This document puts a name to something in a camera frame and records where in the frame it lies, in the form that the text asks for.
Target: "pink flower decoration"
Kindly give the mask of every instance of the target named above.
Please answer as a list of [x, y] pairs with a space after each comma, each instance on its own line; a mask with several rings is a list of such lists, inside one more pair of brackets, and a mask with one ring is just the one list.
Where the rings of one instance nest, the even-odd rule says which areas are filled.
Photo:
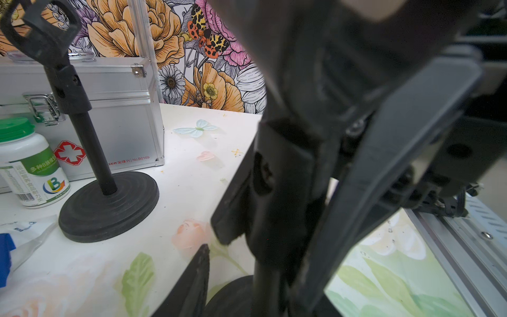
[[210, 244], [212, 239], [213, 233], [209, 223], [189, 219], [178, 227], [178, 231], [172, 236], [171, 241], [183, 257], [190, 259], [201, 245]]
[[221, 56], [223, 56], [231, 66], [239, 66], [240, 68], [244, 68], [250, 64], [250, 55], [247, 54], [243, 46], [236, 40], [236, 37], [225, 26], [220, 17], [216, 14], [215, 10], [211, 8], [211, 5], [208, 3], [208, 1], [195, 0], [195, 3], [201, 7], [204, 18], [208, 22], [208, 26], [211, 31], [215, 34], [223, 36], [230, 43], [227, 50], [225, 50]]
[[200, 161], [200, 162], [204, 162], [204, 161], [207, 161], [207, 160], [210, 160], [212, 158], [215, 157], [215, 154], [213, 154], [212, 152], [210, 151], [204, 151], [201, 153], [201, 155], [199, 155], [197, 157], [197, 160]]

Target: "butterfly decoration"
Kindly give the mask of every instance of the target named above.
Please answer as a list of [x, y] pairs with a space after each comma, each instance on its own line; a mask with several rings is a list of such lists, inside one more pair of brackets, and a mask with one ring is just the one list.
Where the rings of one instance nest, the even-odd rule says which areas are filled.
[[229, 47], [229, 41], [223, 36], [211, 33], [198, 4], [192, 6], [192, 18], [187, 23], [187, 27], [190, 37], [199, 41], [199, 47], [204, 47], [204, 53], [209, 58], [217, 58]]
[[200, 137], [205, 130], [217, 130], [218, 127], [214, 125], [208, 125], [206, 120], [198, 120], [195, 128], [178, 128], [173, 131], [178, 134], [189, 134], [191, 137]]
[[200, 162], [209, 161], [215, 157], [215, 154], [213, 154], [210, 151], [204, 151], [197, 157], [197, 160]]

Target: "case latch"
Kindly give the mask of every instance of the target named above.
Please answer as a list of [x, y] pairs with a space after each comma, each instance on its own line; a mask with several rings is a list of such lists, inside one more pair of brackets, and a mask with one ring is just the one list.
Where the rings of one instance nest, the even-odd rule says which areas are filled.
[[130, 68], [132, 69], [132, 73], [136, 77], [146, 77], [146, 72], [144, 71], [144, 66], [139, 65], [138, 63], [135, 63], [134, 65], [131, 65]]
[[28, 102], [36, 122], [52, 126], [57, 125], [59, 121], [65, 121], [65, 115], [60, 113], [52, 93], [23, 94], [23, 97]]

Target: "round black base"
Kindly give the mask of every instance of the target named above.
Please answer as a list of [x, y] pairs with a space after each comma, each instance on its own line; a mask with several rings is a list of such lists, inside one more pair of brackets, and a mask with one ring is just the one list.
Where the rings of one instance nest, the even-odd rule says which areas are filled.
[[113, 174], [118, 190], [104, 196], [97, 181], [74, 193], [63, 205], [58, 223], [76, 242], [115, 237], [143, 221], [159, 199], [157, 182], [140, 172]]
[[218, 291], [204, 309], [204, 317], [249, 317], [254, 276], [244, 276]]

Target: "yellow flower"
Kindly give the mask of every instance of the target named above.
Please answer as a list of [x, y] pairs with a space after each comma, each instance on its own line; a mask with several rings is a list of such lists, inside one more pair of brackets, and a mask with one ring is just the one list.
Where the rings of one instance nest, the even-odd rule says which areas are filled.
[[[139, 56], [130, 8], [121, 0], [87, 0], [100, 22], [88, 24], [90, 41], [106, 57]], [[179, 37], [182, 23], [162, 0], [146, 0], [159, 68], [178, 63], [185, 55], [184, 38]]]
[[19, 18], [19, 10], [16, 10], [14, 11], [14, 13], [12, 14], [12, 21], [14, 22], [15, 20], [17, 20]]
[[206, 98], [215, 100], [218, 97], [219, 91], [215, 88], [215, 85], [212, 83], [204, 83], [202, 86], [204, 95]]
[[182, 104], [219, 110], [245, 112], [241, 93], [225, 72], [217, 72], [211, 63], [204, 63], [202, 75], [194, 67], [194, 83], [185, 79]]
[[181, 33], [181, 36], [183, 37], [183, 39], [185, 39], [185, 42], [190, 42], [192, 39], [190, 38], [190, 35], [186, 32], [184, 33]]

